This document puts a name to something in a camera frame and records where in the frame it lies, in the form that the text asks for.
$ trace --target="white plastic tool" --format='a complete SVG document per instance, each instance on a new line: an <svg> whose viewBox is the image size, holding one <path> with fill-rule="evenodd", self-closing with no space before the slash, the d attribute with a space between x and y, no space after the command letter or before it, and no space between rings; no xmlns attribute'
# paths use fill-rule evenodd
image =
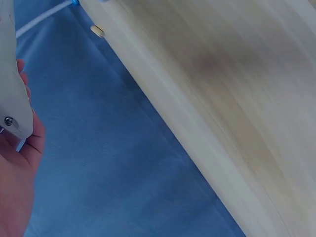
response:
<svg viewBox="0 0 316 237"><path fill-rule="evenodd" d="M15 50L13 0L0 0L0 127L24 140L33 132L33 112Z"/></svg>

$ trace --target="wood grain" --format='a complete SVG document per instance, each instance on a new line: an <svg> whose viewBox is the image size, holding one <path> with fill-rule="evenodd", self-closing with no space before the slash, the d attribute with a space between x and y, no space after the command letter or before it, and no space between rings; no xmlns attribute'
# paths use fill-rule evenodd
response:
<svg viewBox="0 0 316 237"><path fill-rule="evenodd" d="M308 0L84 0L247 236L316 236Z"/></svg>

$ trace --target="screw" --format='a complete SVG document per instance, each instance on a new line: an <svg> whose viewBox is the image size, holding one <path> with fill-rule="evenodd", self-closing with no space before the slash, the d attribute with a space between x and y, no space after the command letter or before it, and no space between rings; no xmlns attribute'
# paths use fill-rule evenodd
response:
<svg viewBox="0 0 316 237"><path fill-rule="evenodd" d="M10 126L13 124L13 118L10 117L10 116L5 117L4 123L5 123L5 125L7 125L8 127L10 127Z"/></svg>

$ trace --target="wooden edge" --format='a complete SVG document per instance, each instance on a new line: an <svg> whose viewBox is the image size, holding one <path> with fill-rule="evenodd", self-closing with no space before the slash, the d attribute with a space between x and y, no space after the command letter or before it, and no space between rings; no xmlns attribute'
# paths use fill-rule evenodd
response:
<svg viewBox="0 0 316 237"><path fill-rule="evenodd" d="M156 55L151 54L151 49L145 47L143 42L150 39L141 27L131 26L127 12L115 1L83 0L82 6L105 32L110 46L244 233L256 237L281 236L260 198L248 184L249 180L245 180L245 175L236 168L203 117L174 83L175 75L171 75Z"/></svg>

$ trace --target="finger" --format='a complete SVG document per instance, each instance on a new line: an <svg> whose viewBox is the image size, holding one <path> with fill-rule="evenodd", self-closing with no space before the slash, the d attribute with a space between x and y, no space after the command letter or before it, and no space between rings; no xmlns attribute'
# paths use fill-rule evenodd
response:
<svg viewBox="0 0 316 237"><path fill-rule="evenodd" d="M24 66L25 66L24 60L23 60L23 59L17 59L17 60L16 60L16 64L18 65L18 71L19 71L19 73L22 72L23 69L24 69Z"/></svg>
<svg viewBox="0 0 316 237"><path fill-rule="evenodd" d="M29 78L28 78L28 75L26 73L20 73L20 77L22 78L25 85L27 85L29 83Z"/></svg>
<svg viewBox="0 0 316 237"><path fill-rule="evenodd" d="M18 148L19 144L21 143L21 140L19 138L17 138L7 130L4 130L1 134L13 149L16 150Z"/></svg>
<svg viewBox="0 0 316 237"><path fill-rule="evenodd" d="M35 112L33 112L33 115L33 134L26 139L20 154L27 160L35 174L44 152L45 128Z"/></svg>

